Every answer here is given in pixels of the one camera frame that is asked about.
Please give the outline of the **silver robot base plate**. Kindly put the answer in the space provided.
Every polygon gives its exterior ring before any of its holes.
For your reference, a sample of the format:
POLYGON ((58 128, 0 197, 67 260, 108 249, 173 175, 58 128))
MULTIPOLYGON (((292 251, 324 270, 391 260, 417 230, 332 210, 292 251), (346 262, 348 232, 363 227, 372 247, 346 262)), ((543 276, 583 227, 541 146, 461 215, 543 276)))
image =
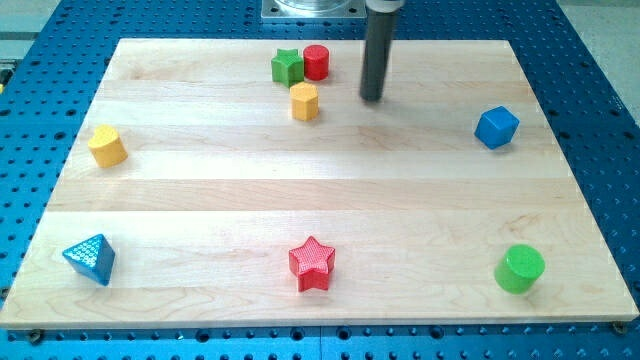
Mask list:
POLYGON ((262 0, 263 19, 365 18, 364 0, 262 0))

